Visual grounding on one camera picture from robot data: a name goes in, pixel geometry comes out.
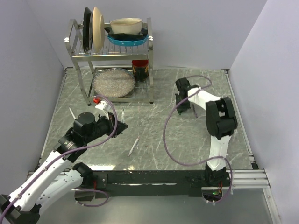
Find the beige bowl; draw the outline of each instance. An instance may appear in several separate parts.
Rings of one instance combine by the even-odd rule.
[[[114,34],[138,34],[141,31],[142,19],[123,18],[110,22]]]

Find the marble countertop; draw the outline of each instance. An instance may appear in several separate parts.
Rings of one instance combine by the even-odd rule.
[[[149,103],[116,103],[118,117],[125,112],[125,123],[129,128],[117,138],[105,144],[91,148],[81,155],[76,162],[84,162],[93,170],[182,170],[204,169],[204,164],[194,167],[183,167],[173,162],[165,152],[162,131],[165,120],[175,104],[177,88],[175,81],[181,77],[204,75],[211,78],[213,85],[207,92],[216,96],[231,97],[229,85],[223,70],[192,70],[192,69],[155,69],[154,73],[154,104]],[[86,89],[92,79],[89,69],[83,69],[83,80]],[[190,78],[191,84],[206,84],[203,78]],[[82,112],[96,114],[93,106],[87,106],[78,84],[74,69],[67,69],[62,93],[50,127],[49,136],[42,155],[43,162],[65,132],[72,126],[73,118],[69,112],[72,108],[78,116]],[[195,107],[198,118],[193,110],[182,115],[175,112],[166,130],[166,141],[171,154],[181,162],[196,162],[206,159],[210,150],[210,135],[206,129],[205,111]],[[131,147],[139,136],[139,147],[128,156]],[[95,140],[95,144],[106,136]],[[228,145],[228,160],[233,169],[252,169],[248,149],[240,125],[235,130]]]

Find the black plate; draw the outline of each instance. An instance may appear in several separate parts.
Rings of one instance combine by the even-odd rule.
[[[84,17],[83,17],[83,49],[84,52],[90,51],[92,48],[93,43],[93,25],[92,25],[92,11],[86,7],[84,10]]]
[[[110,37],[118,41],[140,41],[143,40],[147,34],[147,29],[142,29],[139,34],[114,34],[110,27],[105,27],[107,33]]]

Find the white wall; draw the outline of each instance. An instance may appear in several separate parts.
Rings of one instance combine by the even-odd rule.
[[[64,70],[27,2],[0,4],[0,194],[9,194],[38,163]]]
[[[207,69],[231,67],[266,0],[27,0],[63,66],[69,19],[97,6],[106,22],[152,18],[154,64]]]
[[[299,223],[299,1],[268,0],[229,72],[283,223]]]

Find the blue bowl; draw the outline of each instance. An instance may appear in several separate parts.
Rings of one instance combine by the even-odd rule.
[[[108,40],[118,46],[126,46],[126,47],[133,47],[133,46],[139,46],[144,44],[147,40],[148,40],[149,35],[147,35],[143,40],[139,40],[139,41],[118,41],[115,40],[113,38],[110,37],[110,35],[108,35]]]

